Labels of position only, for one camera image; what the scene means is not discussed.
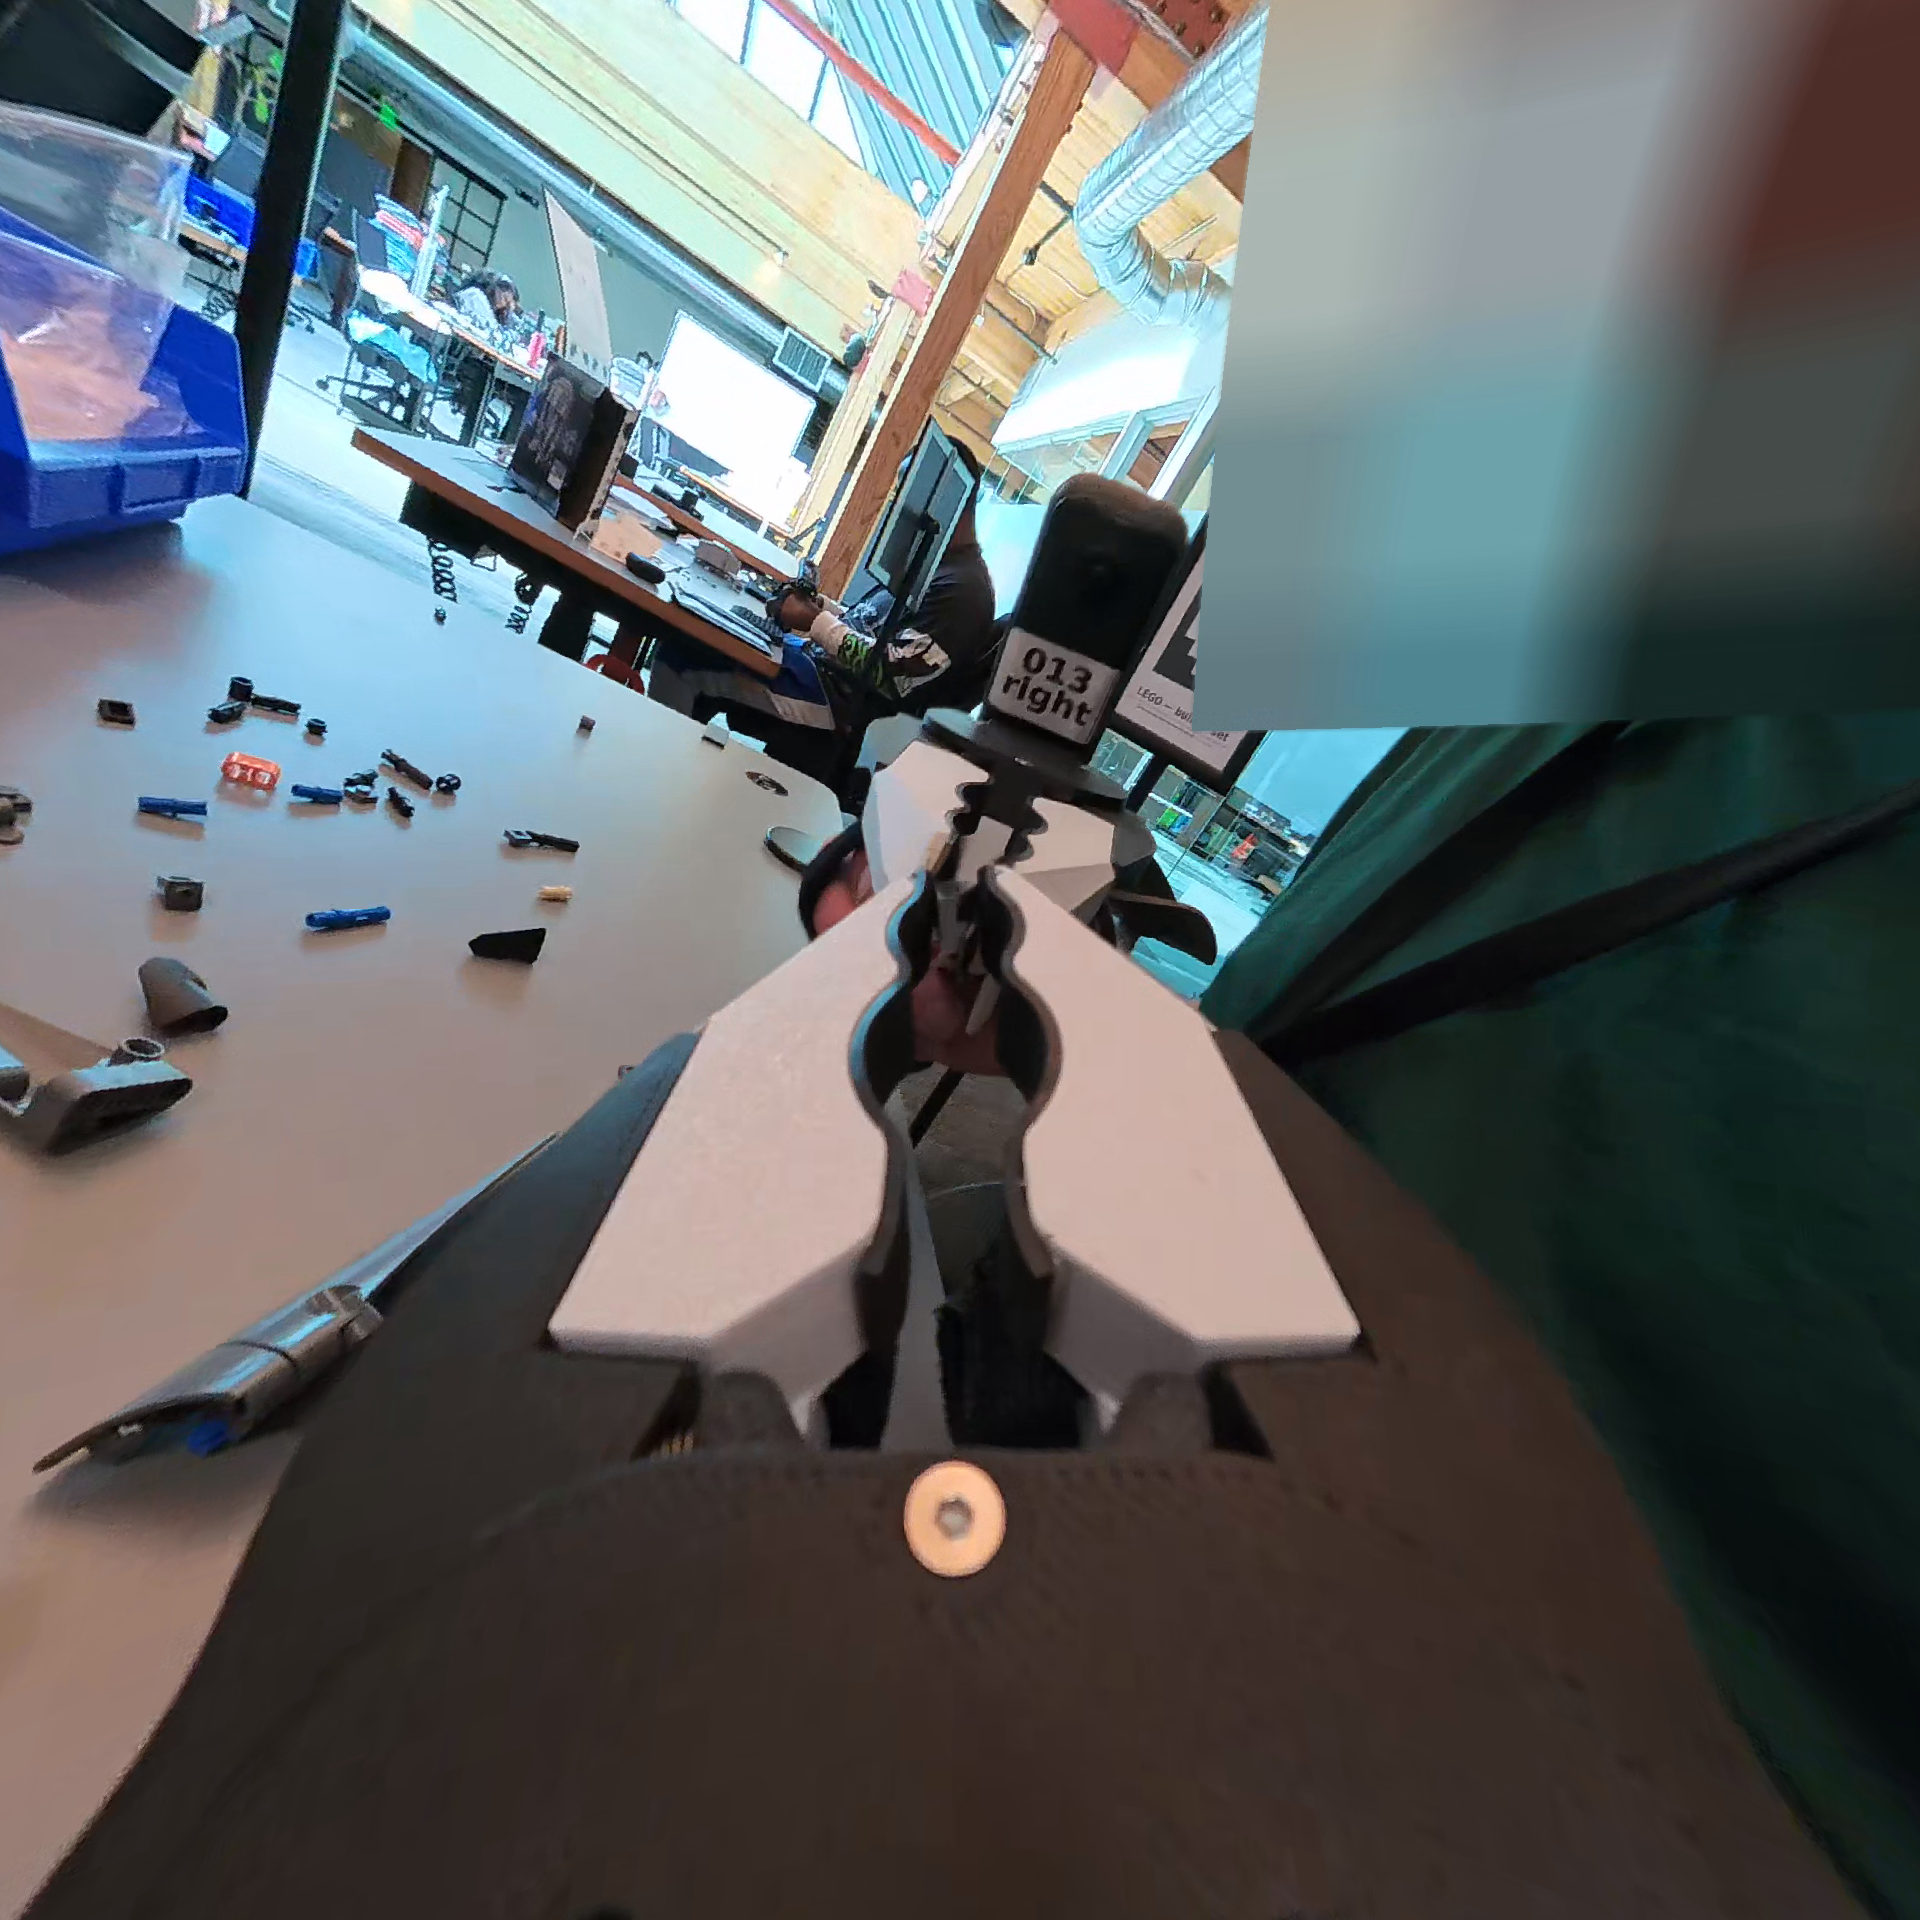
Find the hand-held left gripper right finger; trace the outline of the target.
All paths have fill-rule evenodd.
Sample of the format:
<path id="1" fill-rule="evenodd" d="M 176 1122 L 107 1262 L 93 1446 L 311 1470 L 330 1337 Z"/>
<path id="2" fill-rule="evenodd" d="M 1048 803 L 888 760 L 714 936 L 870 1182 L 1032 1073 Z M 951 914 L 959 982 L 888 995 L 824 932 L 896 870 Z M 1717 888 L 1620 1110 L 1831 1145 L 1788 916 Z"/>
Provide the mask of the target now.
<path id="1" fill-rule="evenodd" d="M 1014 872 L 983 876 L 976 929 L 1024 1100 L 1014 1246 L 1096 1417 L 1151 1377 L 1350 1354 L 1360 1319 L 1210 1023 Z"/>

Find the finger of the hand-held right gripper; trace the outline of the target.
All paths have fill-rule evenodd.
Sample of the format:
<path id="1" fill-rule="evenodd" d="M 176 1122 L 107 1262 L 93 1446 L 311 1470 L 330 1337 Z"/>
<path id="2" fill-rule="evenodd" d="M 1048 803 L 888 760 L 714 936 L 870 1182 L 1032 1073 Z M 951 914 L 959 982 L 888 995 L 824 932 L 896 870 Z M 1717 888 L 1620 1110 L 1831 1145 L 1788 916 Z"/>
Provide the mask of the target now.
<path id="1" fill-rule="evenodd" d="M 1061 910 L 1093 910 L 1136 865 L 1154 865 L 1159 848 L 1141 819 L 1039 819 L 1039 827 L 1011 833 L 992 860 Z"/>
<path id="2" fill-rule="evenodd" d="M 965 900 L 970 882 L 952 879 L 951 865 L 967 831 L 956 827 L 952 819 L 976 785 L 978 766 L 927 740 L 910 744 L 877 769 L 862 812 L 870 897 L 931 876 L 941 907 Z"/>

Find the black lego connector piece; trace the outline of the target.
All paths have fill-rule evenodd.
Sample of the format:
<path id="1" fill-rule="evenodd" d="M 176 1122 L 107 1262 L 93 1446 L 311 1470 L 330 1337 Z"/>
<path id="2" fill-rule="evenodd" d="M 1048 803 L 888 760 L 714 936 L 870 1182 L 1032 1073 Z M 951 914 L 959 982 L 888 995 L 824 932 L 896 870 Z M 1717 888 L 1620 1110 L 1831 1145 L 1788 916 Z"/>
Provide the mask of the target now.
<path id="1" fill-rule="evenodd" d="M 934 1035 L 952 1046 L 986 1038 L 1000 996 L 976 926 L 978 876 L 992 860 L 970 852 L 970 841 L 970 835 L 952 836 L 941 865 L 927 870 L 934 879 L 939 926 L 922 988 L 938 1015 Z"/>

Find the grey lego wing assembly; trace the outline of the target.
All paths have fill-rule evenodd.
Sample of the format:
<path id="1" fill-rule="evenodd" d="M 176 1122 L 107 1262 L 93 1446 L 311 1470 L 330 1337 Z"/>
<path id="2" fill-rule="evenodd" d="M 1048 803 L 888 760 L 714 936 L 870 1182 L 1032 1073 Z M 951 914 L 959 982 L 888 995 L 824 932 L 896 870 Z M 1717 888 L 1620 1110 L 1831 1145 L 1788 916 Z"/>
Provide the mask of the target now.
<path id="1" fill-rule="evenodd" d="M 245 1442 L 341 1371 L 381 1327 L 380 1306 L 400 1272 L 549 1145 L 552 1136 L 335 1268 L 322 1286 L 231 1334 L 130 1403 L 52 1448 L 35 1462 L 31 1472 L 56 1472 L 76 1462 L 111 1463 L 166 1448 L 212 1456 Z"/>

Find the scattered tiny black lego bits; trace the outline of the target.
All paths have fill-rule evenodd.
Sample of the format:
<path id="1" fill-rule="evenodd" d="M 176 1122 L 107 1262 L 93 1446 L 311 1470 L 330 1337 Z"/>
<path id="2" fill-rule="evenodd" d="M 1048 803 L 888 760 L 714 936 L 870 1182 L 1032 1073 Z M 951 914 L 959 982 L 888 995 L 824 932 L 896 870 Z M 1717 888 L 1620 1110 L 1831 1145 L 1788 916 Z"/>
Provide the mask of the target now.
<path id="1" fill-rule="evenodd" d="M 356 807 L 381 804 L 400 820 L 413 820 L 421 804 L 435 804 L 459 796 L 464 783 L 459 775 L 430 775 L 411 760 L 383 753 L 375 769 L 349 775 L 343 783 L 343 803 Z"/>

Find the dark grey curved lego piece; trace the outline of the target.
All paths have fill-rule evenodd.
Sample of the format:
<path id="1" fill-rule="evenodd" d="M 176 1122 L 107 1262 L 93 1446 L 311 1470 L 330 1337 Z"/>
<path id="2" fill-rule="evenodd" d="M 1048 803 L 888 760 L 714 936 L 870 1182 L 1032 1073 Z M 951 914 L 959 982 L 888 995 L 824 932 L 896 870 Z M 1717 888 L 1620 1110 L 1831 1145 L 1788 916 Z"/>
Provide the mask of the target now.
<path id="1" fill-rule="evenodd" d="M 158 1038 L 204 1035 L 228 1020 L 228 1006 L 182 959 L 152 955 L 134 977 L 148 1030 Z"/>

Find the framed white sign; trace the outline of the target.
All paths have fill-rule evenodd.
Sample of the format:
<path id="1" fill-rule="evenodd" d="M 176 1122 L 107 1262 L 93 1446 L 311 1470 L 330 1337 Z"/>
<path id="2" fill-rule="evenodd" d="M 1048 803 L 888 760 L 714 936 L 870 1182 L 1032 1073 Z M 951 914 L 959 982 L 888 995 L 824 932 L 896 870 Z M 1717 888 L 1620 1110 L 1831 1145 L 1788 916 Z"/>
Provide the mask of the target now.
<path id="1" fill-rule="evenodd" d="M 1187 551 L 1148 620 L 1136 658 L 1110 702 L 1106 730 L 1162 756 L 1219 793 L 1236 787 L 1263 735 L 1205 730 L 1192 720 L 1198 611 L 1205 582 L 1210 518 L 1192 529 Z"/>

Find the black computer monitor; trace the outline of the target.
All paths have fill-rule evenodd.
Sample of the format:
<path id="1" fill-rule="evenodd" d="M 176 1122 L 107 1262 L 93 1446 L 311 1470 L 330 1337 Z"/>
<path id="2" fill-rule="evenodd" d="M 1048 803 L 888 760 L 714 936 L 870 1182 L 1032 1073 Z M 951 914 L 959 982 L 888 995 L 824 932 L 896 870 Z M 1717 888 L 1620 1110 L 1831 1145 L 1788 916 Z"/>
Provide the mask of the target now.
<path id="1" fill-rule="evenodd" d="M 882 592 L 888 609 L 912 611 L 973 506 L 976 486 L 973 451 L 927 423 L 902 459 L 892 503 L 847 583 L 850 598 Z"/>

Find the black keyboard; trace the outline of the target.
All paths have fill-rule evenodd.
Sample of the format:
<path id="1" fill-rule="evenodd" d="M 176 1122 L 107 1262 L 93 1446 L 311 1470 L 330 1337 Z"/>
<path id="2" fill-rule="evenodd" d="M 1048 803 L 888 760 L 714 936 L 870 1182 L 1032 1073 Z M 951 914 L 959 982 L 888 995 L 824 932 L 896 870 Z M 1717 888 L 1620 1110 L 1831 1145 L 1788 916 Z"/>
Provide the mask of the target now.
<path id="1" fill-rule="evenodd" d="M 677 607 L 762 651 L 778 651 L 784 644 L 784 628 L 756 598 L 720 587 L 709 591 L 710 583 L 693 582 L 683 572 L 671 574 L 662 587 L 670 591 Z"/>

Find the person's green shirt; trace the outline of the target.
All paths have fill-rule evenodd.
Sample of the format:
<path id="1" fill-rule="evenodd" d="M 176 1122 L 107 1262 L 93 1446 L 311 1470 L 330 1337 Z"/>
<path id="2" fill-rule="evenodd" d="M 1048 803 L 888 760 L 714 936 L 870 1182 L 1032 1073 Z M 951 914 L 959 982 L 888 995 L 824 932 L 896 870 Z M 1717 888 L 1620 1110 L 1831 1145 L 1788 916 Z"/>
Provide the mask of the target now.
<path id="1" fill-rule="evenodd" d="M 1915 708 L 1407 730 L 1203 1000 L 1526 1316 L 1874 1915 L 1915 1915 L 1918 1874 L 1915 809 L 1495 1002 L 1301 1040 L 1550 914 L 1912 800 L 1915 770 Z"/>

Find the dark printed box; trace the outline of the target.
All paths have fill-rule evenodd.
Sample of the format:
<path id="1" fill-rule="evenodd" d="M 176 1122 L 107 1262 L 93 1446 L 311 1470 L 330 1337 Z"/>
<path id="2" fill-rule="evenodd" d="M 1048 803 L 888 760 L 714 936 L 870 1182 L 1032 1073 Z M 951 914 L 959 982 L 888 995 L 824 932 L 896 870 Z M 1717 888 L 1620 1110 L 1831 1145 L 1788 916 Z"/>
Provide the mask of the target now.
<path id="1" fill-rule="evenodd" d="M 606 380 L 551 353 L 511 449 L 511 486 L 568 535 L 590 531 L 637 419 Z"/>

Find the black pillar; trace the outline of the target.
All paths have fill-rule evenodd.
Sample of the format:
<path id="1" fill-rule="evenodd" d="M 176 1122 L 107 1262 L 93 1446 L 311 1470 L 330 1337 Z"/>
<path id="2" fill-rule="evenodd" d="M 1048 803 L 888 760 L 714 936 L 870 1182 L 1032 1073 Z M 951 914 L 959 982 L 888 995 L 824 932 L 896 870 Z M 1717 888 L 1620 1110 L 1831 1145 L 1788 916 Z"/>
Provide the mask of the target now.
<path id="1" fill-rule="evenodd" d="M 255 184 L 247 268 L 231 314 L 247 417 L 239 496 L 248 496 L 254 483 L 349 12 L 349 2 L 298 2 L 283 48 L 279 102 Z"/>

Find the blue plastic bin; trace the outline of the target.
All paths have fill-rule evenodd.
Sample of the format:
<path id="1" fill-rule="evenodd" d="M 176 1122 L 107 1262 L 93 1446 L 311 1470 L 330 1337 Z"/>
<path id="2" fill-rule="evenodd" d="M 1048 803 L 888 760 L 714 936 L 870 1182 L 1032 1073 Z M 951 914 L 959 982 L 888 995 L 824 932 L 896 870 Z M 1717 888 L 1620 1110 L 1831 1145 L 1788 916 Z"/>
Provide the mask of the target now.
<path id="1" fill-rule="evenodd" d="M 234 336 L 179 303 L 158 364 L 179 380 L 190 433 L 93 449 L 29 444 L 3 367 L 5 559 L 174 522 L 238 492 L 248 434 Z"/>

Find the clear plastic bags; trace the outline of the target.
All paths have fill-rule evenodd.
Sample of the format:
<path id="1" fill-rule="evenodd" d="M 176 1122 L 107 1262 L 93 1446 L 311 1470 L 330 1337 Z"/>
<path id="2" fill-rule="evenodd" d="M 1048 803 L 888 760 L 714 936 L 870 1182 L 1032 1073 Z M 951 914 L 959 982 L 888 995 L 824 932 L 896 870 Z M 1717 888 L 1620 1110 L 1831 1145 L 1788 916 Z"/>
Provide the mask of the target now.
<path id="1" fill-rule="evenodd" d="M 179 147 L 18 104 L 3 108 L 5 374 L 29 444 L 190 433 L 160 342 L 186 286 Z"/>

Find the silver air duct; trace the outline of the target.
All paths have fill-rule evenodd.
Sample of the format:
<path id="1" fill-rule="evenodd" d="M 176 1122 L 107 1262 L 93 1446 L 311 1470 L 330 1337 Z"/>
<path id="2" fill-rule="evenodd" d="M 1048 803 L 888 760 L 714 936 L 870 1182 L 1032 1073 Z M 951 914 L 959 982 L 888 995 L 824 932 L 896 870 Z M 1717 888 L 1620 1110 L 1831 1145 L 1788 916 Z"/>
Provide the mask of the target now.
<path id="1" fill-rule="evenodd" d="M 1078 188 L 1076 246 L 1099 289 L 1144 326 L 1210 334 L 1227 323 L 1232 284 L 1149 248 L 1142 224 L 1255 131 L 1263 32 L 1267 4 L 1238 17 Z"/>

